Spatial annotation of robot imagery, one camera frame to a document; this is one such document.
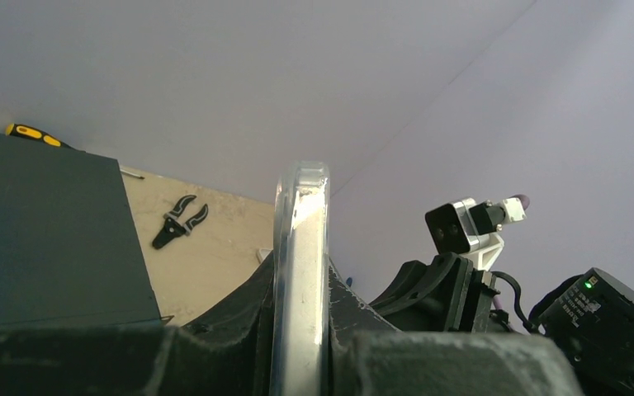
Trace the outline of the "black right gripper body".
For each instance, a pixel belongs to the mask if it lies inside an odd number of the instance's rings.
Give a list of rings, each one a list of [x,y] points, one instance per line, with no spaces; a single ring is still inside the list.
[[[404,332],[512,332],[494,307],[496,276],[455,253],[404,263],[370,306]]]

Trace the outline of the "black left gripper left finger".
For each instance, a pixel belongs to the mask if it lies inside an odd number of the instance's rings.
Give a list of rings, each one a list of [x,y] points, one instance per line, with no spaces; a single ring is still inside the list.
[[[274,264],[191,322],[0,330],[0,395],[265,395]]]

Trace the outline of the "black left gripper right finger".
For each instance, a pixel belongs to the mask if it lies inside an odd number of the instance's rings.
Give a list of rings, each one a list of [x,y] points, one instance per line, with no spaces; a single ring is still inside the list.
[[[402,332],[329,266],[328,395],[581,395],[543,337]]]

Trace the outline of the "phone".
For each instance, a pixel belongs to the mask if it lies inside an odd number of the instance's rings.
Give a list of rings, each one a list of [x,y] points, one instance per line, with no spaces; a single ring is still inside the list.
[[[322,395],[329,354],[329,169],[291,165],[277,184],[269,393]]]
[[[258,259],[258,263],[262,264],[269,255],[272,254],[272,249],[270,248],[259,248],[256,251],[256,257]]]

